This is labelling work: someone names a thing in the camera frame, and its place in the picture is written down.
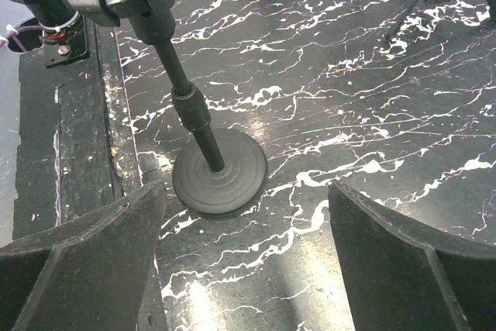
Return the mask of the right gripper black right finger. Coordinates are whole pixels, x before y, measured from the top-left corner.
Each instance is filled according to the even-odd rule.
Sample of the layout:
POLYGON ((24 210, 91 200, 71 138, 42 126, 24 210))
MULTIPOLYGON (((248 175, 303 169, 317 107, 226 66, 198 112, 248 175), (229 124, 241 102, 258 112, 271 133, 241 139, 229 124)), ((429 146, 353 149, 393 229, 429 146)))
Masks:
POLYGON ((329 186, 329 211, 357 330, 493 330, 495 248, 329 186))

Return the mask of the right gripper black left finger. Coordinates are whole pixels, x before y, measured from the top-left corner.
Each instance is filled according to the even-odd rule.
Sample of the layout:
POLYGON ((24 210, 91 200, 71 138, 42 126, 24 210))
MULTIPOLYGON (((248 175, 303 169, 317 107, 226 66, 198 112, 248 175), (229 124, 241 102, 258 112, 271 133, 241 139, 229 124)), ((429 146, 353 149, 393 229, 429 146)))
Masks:
POLYGON ((3 330, 134 330, 167 193, 150 182, 1 248, 3 330))

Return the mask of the black round base clip stand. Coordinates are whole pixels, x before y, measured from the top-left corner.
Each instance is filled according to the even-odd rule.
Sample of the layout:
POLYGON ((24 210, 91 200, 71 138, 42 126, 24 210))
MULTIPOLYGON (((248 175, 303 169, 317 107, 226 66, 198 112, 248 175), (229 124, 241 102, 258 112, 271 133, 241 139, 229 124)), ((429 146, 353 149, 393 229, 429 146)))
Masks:
POLYGON ((195 138, 174 162, 172 182, 180 202, 208 219, 231 219, 255 205, 267 184, 266 155, 245 133, 212 129, 205 97, 188 80, 171 42, 175 0, 68 2, 100 26, 119 26, 121 20, 129 20, 138 39, 157 52, 172 84, 174 108, 183 127, 195 138))

